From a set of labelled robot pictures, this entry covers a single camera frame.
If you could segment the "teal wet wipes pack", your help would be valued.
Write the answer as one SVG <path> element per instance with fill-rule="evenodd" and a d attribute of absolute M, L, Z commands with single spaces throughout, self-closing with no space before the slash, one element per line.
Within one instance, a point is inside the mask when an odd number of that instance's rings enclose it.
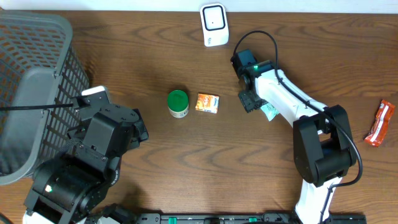
<path fill-rule="evenodd" d="M 272 121 L 279 114 L 278 110 L 270 103 L 262 105 L 261 110 L 267 117 L 268 121 Z"/>

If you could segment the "orange Kleenex tissue pack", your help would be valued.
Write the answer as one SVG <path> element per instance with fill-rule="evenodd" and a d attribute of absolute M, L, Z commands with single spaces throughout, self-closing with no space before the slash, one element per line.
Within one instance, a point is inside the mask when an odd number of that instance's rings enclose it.
<path fill-rule="evenodd" d="M 199 93 L 195 109 L 197 111 L 204 111 L 204 112 L 217 114 L 219 101 L 220 101 L 219 96 Z"/>

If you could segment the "green lid jar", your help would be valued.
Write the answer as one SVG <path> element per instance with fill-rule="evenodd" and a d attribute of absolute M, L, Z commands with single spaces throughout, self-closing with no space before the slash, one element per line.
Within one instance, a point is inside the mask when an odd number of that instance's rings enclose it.
<path fill-rule="evenodd" d="M 174 118 L 183 118 L 189 112 L 188 95 L 182 90 L 171 91 L 167 98 L 167 105 Z"/>

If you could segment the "red Top snack bar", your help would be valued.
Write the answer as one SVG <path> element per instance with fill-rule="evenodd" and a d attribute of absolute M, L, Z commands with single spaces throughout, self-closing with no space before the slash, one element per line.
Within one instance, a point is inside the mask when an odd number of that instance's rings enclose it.
<path fill-rule="evenodd" d="M 379 147 L 382 144 L 386 137 L 389 122 L 391 117 L 394 115 L 395 109 L 396 106 L 392 103 L 386 100 L 381 100 L 375 116 L 374 124 L 368 135 L 364 138 L 366 143 L 374 147 Z"/>

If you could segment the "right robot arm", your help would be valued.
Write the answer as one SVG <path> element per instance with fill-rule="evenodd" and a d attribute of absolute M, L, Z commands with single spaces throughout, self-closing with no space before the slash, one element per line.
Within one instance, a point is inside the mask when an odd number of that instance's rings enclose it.
<path fill-rule="evenodd" d="M 297 88 L 270 60 L 258 62 L 249 49 L 235 52 L 231 64 L 246 112 L 270 104 L 293 128 L 294 163 L 303 179 L 295 214 L 301 223 L 331 220 L 329 206 L 336 185 L 355 165 L 357 155 L 346 111 L 328 107 Z"/>

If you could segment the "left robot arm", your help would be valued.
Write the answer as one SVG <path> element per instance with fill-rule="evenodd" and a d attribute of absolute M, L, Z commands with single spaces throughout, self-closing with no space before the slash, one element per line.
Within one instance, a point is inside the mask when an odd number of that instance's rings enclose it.
<path fill-rule="evenodd" d="M 120 176 L 123 154 L 149 137 L 138 109 L 105 103 L 79 109 L 70 141 L 33 174 L 23 223 L 79 223 Z"/>

